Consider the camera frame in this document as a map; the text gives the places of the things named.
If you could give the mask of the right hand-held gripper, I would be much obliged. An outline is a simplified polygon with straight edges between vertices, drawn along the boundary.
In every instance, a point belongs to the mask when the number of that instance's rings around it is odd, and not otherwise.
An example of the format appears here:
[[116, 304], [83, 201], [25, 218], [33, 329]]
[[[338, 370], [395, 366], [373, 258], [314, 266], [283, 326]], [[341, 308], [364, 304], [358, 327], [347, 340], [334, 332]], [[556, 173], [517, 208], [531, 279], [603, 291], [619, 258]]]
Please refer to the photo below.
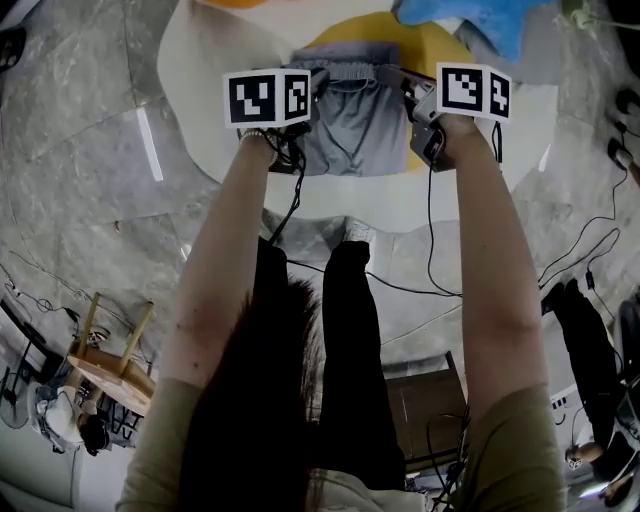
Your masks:
[[486, 119], [493, 123], [491, 145], [501, 162], [502, 125], [511, 120], [512, 80], [496, 69], [479, 64], [439, 63], [436, 77], [406, 70], [401, 82], [411, 124], [411, 150], [434, 172], [453, 168], [445, 155], [444, 114]]

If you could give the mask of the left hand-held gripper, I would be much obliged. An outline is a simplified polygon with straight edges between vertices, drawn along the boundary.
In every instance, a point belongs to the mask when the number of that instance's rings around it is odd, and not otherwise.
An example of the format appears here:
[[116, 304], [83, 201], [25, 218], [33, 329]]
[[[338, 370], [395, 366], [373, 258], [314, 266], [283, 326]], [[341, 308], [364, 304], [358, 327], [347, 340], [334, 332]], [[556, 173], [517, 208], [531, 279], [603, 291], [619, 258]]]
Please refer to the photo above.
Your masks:
[[225, 125], [267, 135], [275, 148], [271, 170], [294, 174], [302, 163], [301, 139], [319, 119], [317, 103], [329, 85], [326, 68], [270, 68], [223, 76]]

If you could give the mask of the grey shorts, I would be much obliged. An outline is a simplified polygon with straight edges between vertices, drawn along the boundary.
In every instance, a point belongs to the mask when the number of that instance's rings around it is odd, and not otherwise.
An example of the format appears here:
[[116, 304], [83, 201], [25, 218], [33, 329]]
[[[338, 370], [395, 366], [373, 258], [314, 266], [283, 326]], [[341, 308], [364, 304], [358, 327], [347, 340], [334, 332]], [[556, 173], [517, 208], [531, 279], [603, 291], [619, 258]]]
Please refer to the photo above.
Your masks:
[[290, 68], [328, 71], [312, 128], [303, 138], [310, 176], [378, 177], [409, 169], [409, 122], [402, 93], [377, 78], [400, 63], [397, 45], [339, 42], [298, 50]]

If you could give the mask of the person's left forearm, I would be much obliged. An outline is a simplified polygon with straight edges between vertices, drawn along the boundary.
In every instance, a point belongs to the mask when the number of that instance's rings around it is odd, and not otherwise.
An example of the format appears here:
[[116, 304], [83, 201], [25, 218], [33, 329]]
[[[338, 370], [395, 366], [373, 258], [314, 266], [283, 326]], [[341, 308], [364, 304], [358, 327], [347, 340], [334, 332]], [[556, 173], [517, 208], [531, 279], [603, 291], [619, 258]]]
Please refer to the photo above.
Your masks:
[[264, 136], [241, 139], [180, 277], [173, 327], [162, 346], [161, 381], [204, 388], [220, 364], [253, 290], [273, 156]]

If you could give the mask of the person's right forearm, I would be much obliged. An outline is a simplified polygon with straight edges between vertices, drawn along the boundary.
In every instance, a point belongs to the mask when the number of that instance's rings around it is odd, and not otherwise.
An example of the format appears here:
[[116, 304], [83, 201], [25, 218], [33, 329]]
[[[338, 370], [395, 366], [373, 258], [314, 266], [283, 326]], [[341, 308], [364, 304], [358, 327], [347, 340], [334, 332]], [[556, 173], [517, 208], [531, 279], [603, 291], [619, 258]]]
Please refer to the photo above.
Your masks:
[[459, 206], [468, 403], [479, 421], [506, 396], [548, 381], [531, 251], [489, 143], [473, 119], [445, 114]]

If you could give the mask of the fried egg shaped rug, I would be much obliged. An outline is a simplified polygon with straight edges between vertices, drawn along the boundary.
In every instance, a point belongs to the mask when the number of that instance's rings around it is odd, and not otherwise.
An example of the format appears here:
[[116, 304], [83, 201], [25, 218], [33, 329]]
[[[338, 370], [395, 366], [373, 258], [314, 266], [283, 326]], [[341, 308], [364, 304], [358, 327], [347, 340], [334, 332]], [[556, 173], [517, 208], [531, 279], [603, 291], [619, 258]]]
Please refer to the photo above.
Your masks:
[[[187, 151], [211, 178], [222, 181], [238, 146], [225, 125], [223, 76], [273, 68], [311, 43], [347, 41], [384, 26], [405, 63], [421, 73], [438, 61], [469, 59], [458, 41], [436, 23], [398, 24], [393, 0], [270, 0], [247, 10], [179, 0], [162, 37], [157, 71]], [[458, 216], [452, 172], [431, 174], [416, 156], [409, 169], [381, 177], [307, 175], [297, 180], [273, 173], [265, 206], [283, 215], [294, 194], [302, 200], [295, 217], [321, 220], [351, 216], [384, 232], [407, 233], [430, 221]]]

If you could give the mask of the blue star cushion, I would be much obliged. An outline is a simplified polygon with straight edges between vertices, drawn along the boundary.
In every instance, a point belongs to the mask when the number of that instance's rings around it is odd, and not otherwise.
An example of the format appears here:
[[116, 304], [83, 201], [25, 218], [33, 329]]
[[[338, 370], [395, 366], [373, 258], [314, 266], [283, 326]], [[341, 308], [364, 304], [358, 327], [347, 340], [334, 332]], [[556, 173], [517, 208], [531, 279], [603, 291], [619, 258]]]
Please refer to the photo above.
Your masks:
[[522, 36], [529, 12], [554, 0], [398, 0], [397, 20], [419, 25], [449, 18], [470, 22], [497, 53], [516, 61], [521, 56]]

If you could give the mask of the orange flower cushion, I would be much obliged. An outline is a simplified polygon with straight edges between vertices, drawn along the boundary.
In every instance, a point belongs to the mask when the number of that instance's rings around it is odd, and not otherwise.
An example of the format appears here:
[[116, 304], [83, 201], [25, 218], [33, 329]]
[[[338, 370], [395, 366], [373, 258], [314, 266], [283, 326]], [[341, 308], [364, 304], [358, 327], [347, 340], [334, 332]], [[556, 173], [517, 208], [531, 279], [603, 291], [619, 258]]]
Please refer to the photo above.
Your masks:
[[247, 10], [262, 5], [269, 0], [197, 0], [204, 5], [227, 8], [227, 9], [239, 9]]

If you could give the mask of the person's right white shoe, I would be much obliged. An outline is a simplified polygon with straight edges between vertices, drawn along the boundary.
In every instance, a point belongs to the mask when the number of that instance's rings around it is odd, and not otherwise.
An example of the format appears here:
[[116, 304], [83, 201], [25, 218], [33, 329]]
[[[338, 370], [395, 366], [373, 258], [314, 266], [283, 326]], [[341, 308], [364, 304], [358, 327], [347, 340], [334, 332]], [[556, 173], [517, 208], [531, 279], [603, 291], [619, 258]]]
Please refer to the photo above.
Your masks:
[[365, 242], [371, 243], [376, 236], [376, 232], [370, 226], [348, 217], [345, 221], [344, 242]]

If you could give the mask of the person's left leg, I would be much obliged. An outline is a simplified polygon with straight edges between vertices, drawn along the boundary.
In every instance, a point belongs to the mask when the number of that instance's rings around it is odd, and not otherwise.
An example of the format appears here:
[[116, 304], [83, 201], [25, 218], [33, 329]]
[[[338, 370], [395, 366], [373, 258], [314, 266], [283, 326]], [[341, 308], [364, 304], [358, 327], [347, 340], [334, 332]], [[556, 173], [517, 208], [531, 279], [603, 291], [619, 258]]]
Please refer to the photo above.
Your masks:
[[273, 401], [311, 423], [317, 416], [319, 302], [311, 284], [291, 277], [287, 265], [285, 252], [261, 239], [253, 298], [260, 314]]

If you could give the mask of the person's right leg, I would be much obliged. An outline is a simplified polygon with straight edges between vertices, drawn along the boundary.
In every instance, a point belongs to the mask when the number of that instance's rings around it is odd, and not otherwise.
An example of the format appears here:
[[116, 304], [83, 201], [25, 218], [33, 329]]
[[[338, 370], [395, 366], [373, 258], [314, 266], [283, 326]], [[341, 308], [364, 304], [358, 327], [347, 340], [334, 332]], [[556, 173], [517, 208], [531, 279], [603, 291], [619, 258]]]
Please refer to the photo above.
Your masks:
[[405, 460], [382, 370], [377, 308], [366, 276], [369, 258], [367, 242], [344, 241], [325, 268], [316, 462], [321, 469], [360, 479], [369, 489], [402, 491]]

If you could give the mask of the black round container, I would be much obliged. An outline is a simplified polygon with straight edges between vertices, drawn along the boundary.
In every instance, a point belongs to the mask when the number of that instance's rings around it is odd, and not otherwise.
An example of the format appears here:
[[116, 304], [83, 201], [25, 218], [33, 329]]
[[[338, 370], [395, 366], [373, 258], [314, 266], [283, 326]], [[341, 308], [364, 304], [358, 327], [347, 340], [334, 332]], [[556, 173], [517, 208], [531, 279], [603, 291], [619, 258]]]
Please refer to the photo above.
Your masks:
[[0, 74], [14, 67], [22, 57], [26, 43], [22, 26], [0, 31]]

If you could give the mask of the wooden stool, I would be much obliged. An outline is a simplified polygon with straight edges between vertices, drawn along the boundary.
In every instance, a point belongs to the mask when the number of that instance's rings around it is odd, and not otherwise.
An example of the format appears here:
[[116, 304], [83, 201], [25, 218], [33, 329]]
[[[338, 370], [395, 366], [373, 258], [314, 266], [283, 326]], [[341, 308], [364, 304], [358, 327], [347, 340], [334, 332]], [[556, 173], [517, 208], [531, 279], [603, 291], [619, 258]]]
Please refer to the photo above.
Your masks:
[[88, 345], [88, 337], [99, 300], [100, 294], [96, 293], [91, 301], [77, 346], [70, 349], [67, 361], [103, 393], [126, 409], [144, 417], [151, 404], [155, 382], [151, 378], [151, 371], [143, 370], [132, 360], [132, 356], [152, 317], [155, 305], [152, 302], [146, 304], [144, 314], [132, 331], [123, 354], [116, 356], [97, 348], [90, 348]]

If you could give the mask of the person's olive shirt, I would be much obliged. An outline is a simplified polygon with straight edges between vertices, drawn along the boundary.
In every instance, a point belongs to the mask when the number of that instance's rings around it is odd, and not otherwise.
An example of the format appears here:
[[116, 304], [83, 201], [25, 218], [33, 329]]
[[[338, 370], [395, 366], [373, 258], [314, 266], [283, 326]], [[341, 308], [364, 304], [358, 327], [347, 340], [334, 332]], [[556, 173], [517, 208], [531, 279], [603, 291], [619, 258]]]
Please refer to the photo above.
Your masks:
[[[116, 512], [178, 512], [178, 484], [199, 388], [167, 379], [152, 405], [129, 463]], [[545, 386], [512, 393], [471, 431], [456, 512], [564, 512], [566, 489]], [[315, 470], [306, 512], [427, 512], [416, 492], [371, 490], [357, 477]]]

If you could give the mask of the black floor fan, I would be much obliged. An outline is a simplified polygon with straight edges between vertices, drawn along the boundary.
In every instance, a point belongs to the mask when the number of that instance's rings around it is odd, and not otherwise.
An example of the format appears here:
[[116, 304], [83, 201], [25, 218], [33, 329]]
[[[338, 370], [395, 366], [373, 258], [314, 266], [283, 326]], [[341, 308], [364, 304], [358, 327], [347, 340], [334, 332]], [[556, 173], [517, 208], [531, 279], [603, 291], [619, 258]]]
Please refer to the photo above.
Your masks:
[[29, 420], [27, 402], [28, 384], [7, 369], [0, 380], [0, 420], [11, 429], [21, 429]]

